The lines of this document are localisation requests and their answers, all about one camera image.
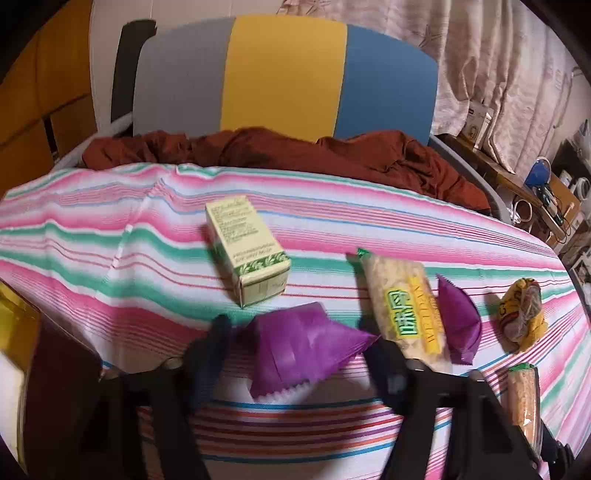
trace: small cardboard box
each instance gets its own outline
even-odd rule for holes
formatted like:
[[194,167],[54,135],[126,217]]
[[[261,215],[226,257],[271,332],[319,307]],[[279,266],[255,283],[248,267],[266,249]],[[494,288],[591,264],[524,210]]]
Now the small cardboard box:
[[491,123],[493,110],[481,103],[470,100],[466,123],[462,128],[462,135],[474,148],[480,149],[486,135],[486,129]]
[[285,290],[291,261],[245,195],[207,203],[205,214],[241,307]]

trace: striped tablecloth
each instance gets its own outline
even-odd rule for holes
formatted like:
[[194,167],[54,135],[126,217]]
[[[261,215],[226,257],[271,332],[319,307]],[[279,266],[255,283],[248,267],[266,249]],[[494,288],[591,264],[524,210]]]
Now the striped tablecloth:
[[[285,294],[245,310],[218,270],[204,226],[206,202],[238,193],[249,196],[293,262]],[[544,421],[580,450],[591,427],[590,324],[556,255],[521,230],[361,181],[190,165],[62,170],[0,203],[0,276],[71,322],[105,365],[129,372],[182,352],[221,313],[245,323],[320,301],[331,318],[355,325],[371,311],[357,247],[423,262],[434,291],[437,273],[464,288],[484,322],[474,366],[502,399],[507,367],[536,364]],[[527,353],[507,353],[493,328],[496,305],[523,276],[539,281],[550,328]],[[361,356],[324,382],[258,401],[248,391],[251,368],[246,352],[233,351],[215,399],[191,419],[213,479],[379,477],[401,417],[375,398]],[[456,374],[466,370],[454,366]],[[450,415],[438,413],[428,479],[441,475]],[[150,412],[141,419],[150,453]]]

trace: yellow panel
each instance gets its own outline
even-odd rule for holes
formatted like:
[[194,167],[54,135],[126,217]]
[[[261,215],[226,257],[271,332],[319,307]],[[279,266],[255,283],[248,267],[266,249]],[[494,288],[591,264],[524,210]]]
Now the yellow panel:
[[61,157],[96,133],[95,110],[90,95],[60,108],[50,118]]
[[92,0],[70,0],[41,28],[37,91],[43,115],[90,93],[91,7]]
[[0,145],[0,199],[7,190],[49,173],[53,164],[45,128],[39,120]]
[[228,45],[222,129],[267,127],[316,141],[332,135],[347,27],[318,18],[237,17]]
[[39,311],[0,281],[0,352],[25,373],[40,328]]
[[0,83],[0,145],[41,118],[35,82],[38,41],[35,34]]

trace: yellow snack package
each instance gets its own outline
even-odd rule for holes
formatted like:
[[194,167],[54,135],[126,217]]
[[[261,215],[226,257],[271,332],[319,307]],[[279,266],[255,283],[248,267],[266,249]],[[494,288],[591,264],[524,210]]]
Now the yellow snack package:
[[382,336],[396,342],[405,357],[450,373],[445,331],[423,265],[363,249],[358,255]]

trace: blue object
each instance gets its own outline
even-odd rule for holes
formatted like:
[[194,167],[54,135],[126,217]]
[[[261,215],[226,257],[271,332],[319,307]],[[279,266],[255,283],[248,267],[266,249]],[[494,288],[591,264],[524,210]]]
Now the blue object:
[[550,163],[544,157],[538,160],[531,167],[530,173],[525,179],[525,184],[528,187],[541,187],[546,185],[550,180]]
[[436,94],[435,60],[408,43],[347,26],[335,138],[393,129],[427,145]]

